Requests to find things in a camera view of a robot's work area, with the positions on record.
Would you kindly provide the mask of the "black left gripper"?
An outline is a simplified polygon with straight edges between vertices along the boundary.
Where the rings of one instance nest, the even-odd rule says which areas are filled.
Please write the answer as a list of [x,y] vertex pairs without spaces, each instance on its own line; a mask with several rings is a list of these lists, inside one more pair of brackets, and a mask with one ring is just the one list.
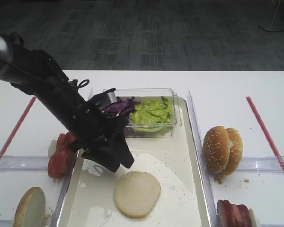
[[[75,152],[85,149],[81,157],[115,173],[120,164],[130,168],[134,158],[123,129],[128,124],[123,115],[108,117],[92,101],[67,101],[61,107],[61,123],[76,138],[68,147]],[[100,146],[113,140],[114,155]]]

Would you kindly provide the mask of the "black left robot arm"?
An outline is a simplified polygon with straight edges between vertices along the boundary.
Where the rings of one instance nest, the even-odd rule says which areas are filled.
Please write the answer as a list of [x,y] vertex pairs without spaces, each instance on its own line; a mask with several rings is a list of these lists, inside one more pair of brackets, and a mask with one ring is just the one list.
[[128,120],[109,117],[104,109],[117,102],[115,89],[85,100],[78,90],[89,81],[69,80],[57,62],[43,50],[29,50],[16,33],[0,35],[0,80],[33,95],[75,137],[70,150],[111,172],[130,168],[134,158],[124,136]]

